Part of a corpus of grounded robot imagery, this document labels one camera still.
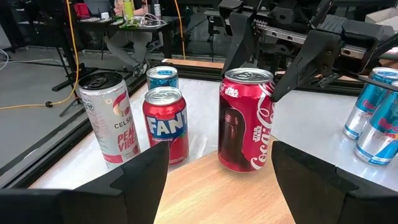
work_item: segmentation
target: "blue can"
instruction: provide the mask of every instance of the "blue can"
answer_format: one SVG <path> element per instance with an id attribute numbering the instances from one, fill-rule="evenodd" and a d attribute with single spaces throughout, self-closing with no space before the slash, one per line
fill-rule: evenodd
<path id="1" fill-rule="evenodd" d="M 398 80 L 398 70 L 393 68 L 374 68 L 371 79 L 390 84 Z M 389 92 L 381 87 L 365 84 L 351 114 L 343 128 L 343 132 L 351 139 L 358 140 L 365 124 L 373 115 L 376 108 Z"/>
<path id="2" fill-rule="evenodd" d="M 365 125 L 356 155 L 374 165 L 387 165 L 398 152 L 398 92 L 390 92 Z"/>
<path id="3" fill-rule="evenodd" d="M 170 66 L 151 68 L 147 72 L 147 83 L 149 90 L 161 86 L 178 88 L 177 69 Z"/>

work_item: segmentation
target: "white table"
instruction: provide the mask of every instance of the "white table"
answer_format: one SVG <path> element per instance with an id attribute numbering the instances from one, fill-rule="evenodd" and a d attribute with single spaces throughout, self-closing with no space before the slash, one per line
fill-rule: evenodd
<path id="1" fill-rule="evenodd" d="M 217 150 L 219 85 L 218 82 L 180 79 L 180 89 L 188 105 L 190 157 L 179 166 Z M 142 151 L 149 147 L 142 114 L 146 91 L 147 86 L 143 86 L 131 97 Z M 355 101 L 356 98 L 351 96 L 292 91 L 276 105 L 272 135 L 348 172 L 398 191 L 395 176 L 398 159 L 387 167 L 364 163 L 353 153 L 354 142 L 341 132 Z M 74 189 L 108 171 L 91 133 L 32 188 Z"/>

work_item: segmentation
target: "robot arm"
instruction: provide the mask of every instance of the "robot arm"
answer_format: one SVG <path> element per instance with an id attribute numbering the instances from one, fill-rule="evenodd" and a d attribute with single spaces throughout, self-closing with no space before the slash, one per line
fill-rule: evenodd
<path id="1" fill-rule="evenodd" d="M 220 16 L 233 38 L 222 74 L 252 55 L 277 54 L 294 60 L 277 83 L 275 102 L 303 83 L 325 86 L 342 75 L 398 91 L 358 75 L 370 61 L 398 45 L 398 34 L 389 26 L 328 15 L 332 5 L 332 0 L 263 0 L 251 7 L 243 1 L 223 0 Z M 266 12 L 260 11 L 263 6 Z M 318 75 L 321 79 L 314 81 Z"/>

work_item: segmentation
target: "can top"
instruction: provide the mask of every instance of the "can top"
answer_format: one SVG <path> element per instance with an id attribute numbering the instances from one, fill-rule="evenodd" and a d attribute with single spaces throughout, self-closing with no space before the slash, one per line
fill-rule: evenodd
<path id="1" fill-rule="evenodd" d="M 398 80 L 398 70 L 393 68 L 385 68 L 385 67 L 374 68 L 373 74 L 391 80 Z"/>
<path id="2" fill-rule="evenodd" d="M 171 86 L 157 87 L 145 94 L 145 101 L 157 106 L 171 105 L 181 98 L 181 91 Z"/>
<path id="3" fill-rule="evenodd" d="M 177 75 L 177 69 L 170 66 L 159 66 L 148 70 L 147 76 L 151 78 L 172 78 Z"/>
<path id="4" fill-rule="evenodd" d="M 123 81 L 123 76 L 116 72 L 99 72 L 79 80 L 84 90 L 104 90 L 116 86 Z"/>
<path id="5" fill-rule="evenodd" d="M 254 85 L 268 83 L 274 76 L 271 72 L 258 68 L 235 68 L 227 71 L 225 78 L 236 83 Z"/>

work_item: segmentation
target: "red fanta can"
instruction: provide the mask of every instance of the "red fanta can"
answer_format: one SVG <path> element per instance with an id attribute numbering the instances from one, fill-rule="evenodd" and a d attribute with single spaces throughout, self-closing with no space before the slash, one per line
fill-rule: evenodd
<path id="1" fill-rule="evenodd" d="M 252 172 L 266 163 L 275 105 L 273 77 L 257 68 L 225 73 L 220 85 L 218 159 L 231 170 Z"/>
<path id="2" fill-rule="evenodd" d="M 157 87 L 145 94 L 142 106 L 150 146 L 167 141 L 169 165 L 177 165 L 189 154 L 187 103 L 174 87 Z"/>

